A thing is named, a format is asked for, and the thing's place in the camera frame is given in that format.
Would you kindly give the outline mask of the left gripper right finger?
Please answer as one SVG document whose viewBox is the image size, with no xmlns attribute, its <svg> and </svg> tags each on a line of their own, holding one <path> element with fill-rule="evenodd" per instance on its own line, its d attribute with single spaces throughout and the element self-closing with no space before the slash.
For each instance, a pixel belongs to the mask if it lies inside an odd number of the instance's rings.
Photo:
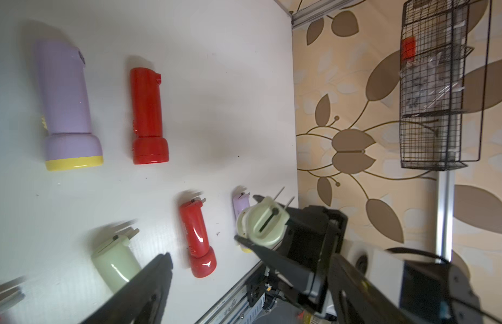
<svg viewBox="0 0 502 324">
<path fill-rule="evenodd" d="M 328 289 L 338 323 L 412 323 L 342 255 L 330 258 Z"/>
</svg>

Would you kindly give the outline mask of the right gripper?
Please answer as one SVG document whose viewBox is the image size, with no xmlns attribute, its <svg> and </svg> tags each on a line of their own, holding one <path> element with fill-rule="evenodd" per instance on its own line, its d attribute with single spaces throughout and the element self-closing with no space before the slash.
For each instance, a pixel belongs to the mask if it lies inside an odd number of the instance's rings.
<svg viewBox="0 0 502 324">
<path fill-rule="evenodd" d="M 288 207 L 284 239 L 276 252 L 239 235 L 234 240 L 254 252 L 277 275 L 271 286 L 281 298 L 311 314 L 335 314 L 329 292 L 330 258 L 341 252 L 348 217 L 336 209 Z"/>
</svg>

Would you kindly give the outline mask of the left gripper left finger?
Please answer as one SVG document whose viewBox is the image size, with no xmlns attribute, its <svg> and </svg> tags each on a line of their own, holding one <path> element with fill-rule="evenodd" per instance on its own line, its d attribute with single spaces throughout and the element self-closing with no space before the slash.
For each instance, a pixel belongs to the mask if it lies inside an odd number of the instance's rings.
<svg viewBox="0 0 502 324">
<path fill-rule="evenodd" d="M 83 322 L 160 323 L 165 312 L 172 278 L 171 255 L 169 253 L 157 255 Z"/>
</svg>

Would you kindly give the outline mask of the red flashlight back row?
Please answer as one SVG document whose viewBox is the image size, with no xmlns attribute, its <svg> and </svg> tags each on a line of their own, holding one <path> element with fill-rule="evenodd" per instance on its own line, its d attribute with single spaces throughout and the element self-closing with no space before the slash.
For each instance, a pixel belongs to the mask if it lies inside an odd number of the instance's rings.
<svg viewBox="0 0 502 324">
<path fill-rule="evenodd" d="M 133 109 L 132 145 L 136 165 L 169 161 L 169 146 L 163 137 L 160 102 L 161 75 L 148 68 L 133 68 L 129 73 Z"/>
</svg>

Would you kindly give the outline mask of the purple flashlight back row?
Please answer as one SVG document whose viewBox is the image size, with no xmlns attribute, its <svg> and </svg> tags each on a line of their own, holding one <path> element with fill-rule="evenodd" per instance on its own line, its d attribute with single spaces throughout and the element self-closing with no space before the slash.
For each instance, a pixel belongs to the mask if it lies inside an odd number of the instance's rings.
<svg viewBox="0 0 502 324">
<path fill-rule="evenodd" d="M 45 165 L 49 171 L 76 170 L 103 164 L 100 140 L 93 135 L 79 48 L 60 40 L 34 45 L 36 75 L 43 104 Z"/>
</svg>

